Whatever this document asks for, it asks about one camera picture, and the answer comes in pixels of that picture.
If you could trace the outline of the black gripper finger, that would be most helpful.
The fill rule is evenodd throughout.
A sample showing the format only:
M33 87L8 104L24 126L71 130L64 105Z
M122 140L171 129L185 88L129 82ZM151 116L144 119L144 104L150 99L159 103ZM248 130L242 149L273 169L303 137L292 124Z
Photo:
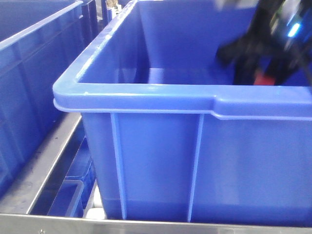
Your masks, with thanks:
M282 85L299 68L289 53L265 53L264 57L270 59L264 73L275 78L275 85Z
M259 61L259 55L240 55L234 62L233 85L253 85Z

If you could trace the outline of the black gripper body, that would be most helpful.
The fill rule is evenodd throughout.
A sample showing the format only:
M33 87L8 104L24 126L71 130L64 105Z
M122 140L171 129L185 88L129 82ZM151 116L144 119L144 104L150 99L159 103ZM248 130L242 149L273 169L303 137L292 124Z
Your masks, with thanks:
M258 68L274 60L287 68L309 67L312 62L312 2L260 0L247 30L219 45L215 58L223 66Z

